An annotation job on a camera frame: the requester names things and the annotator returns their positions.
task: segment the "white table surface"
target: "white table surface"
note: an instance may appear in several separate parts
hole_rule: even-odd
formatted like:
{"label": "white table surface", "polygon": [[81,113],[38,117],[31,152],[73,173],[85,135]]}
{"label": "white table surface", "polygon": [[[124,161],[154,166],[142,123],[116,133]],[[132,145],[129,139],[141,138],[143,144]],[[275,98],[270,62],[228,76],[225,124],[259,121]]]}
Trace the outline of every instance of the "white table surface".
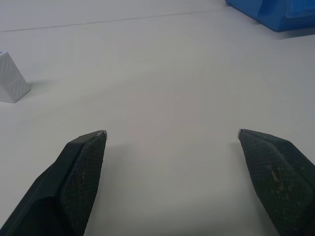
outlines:
{"label": "white table surface", "polygon": [[237,132],[315,161],[314,30],[274,33],[220,0],[27,2],[0,2],[0,48],[32,86],[0,103],[0,225],[68,141],[106,129],[85,236],[277,235]]}

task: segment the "textured white block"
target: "textured white block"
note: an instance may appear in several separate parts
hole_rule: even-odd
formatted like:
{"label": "textured white block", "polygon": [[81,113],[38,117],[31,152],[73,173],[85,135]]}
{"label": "textured white block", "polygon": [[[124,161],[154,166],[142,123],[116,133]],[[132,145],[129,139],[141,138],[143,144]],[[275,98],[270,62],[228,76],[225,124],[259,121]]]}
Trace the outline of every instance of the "textured white block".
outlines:
{"label": "textured white block", "polygon": [[9,53],[0,52],[0,101],[14,103],[30,90]]}

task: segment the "white object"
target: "white object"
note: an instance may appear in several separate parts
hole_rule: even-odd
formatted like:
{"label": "white object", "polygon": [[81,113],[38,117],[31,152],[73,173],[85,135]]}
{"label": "white object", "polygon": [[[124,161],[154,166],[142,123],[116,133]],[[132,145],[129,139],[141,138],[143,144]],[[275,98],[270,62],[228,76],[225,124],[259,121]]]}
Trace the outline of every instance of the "white object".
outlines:
{"label": "white object", "polygon": [[14,103],[30,90],[9,53],[0,52],[0,101]]}

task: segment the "blue container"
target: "blue container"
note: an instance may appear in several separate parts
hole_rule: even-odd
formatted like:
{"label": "blue container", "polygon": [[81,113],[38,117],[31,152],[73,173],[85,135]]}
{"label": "blue container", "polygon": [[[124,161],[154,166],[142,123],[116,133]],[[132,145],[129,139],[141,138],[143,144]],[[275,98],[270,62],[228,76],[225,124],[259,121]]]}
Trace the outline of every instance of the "blue container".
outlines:
{"label": "blue container", "polygon": [[315,27],[315,0],[226,0],[274,31]]}

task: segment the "blue object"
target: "blue object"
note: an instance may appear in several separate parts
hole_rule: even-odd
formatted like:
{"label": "blue object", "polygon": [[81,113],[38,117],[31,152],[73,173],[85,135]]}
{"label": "blue object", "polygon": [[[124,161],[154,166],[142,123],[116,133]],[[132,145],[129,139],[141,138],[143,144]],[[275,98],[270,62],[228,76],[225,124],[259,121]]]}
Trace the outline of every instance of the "blue object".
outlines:
{"label": "blue object", "polygon": [[315,0],[226,0],[274,31],[315,27]]}

